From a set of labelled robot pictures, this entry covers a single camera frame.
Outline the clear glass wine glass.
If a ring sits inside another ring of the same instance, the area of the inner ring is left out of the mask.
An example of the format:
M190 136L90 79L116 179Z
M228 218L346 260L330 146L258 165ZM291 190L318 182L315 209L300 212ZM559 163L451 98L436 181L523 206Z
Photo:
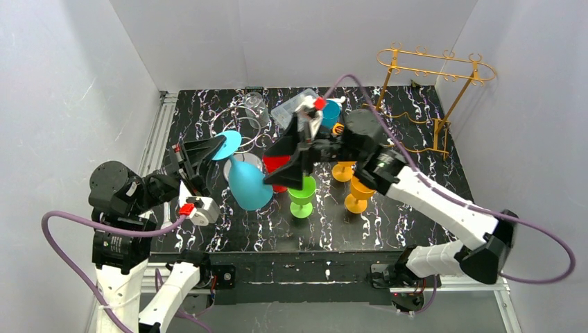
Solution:
M253 128L260 129L270 124L268 107L260 93L248 92L243 98L243 105Z

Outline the chrome spiral glass rack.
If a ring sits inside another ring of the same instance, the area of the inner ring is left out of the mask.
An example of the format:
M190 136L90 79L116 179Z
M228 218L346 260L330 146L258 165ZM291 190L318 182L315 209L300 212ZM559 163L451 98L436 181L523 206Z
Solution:
M271 125L268 108L265 103L254 105L239 103L229 106L217 112L211 119L211 135L225 135L227 138L222 147L226 151L222 156L223 176L225 180L230 178L232 162L237 160L264 170L261 158L252 150L257 146L259 138Z

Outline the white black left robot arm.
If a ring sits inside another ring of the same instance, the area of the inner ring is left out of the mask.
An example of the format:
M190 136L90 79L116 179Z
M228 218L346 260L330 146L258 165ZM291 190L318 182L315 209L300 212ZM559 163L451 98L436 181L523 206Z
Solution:
M220 210L206 186L208 171L230 155L227 138L180 142L170 163L140 176L119 161L100 164L91 174L89 204L95 222L92 261L99 301L98 332L163 332L187 291L207 274L205 256L185 255L163 285L155 305L140 312L141 281L152 238L165 231L147 217L154 207L177 200L180 215L197 226L216 222Z

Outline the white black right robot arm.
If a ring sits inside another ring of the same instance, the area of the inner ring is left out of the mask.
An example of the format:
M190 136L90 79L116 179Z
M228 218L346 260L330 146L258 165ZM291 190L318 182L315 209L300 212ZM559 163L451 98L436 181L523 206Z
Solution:
M369 190L405 203L448 229L456 240L434 246L409 246L381 278L389 284L411 285L431 275L466 275L483 284L496 283L514 245L513 222L479 213L477 206L456 204L459 196L414 171L406 159L383 143L384 127L373 112L359 109L344 115L339 135L298 117L269 146L266 157L287 156L264 183L301 189L303 178L319 162L355 162L354 179Z

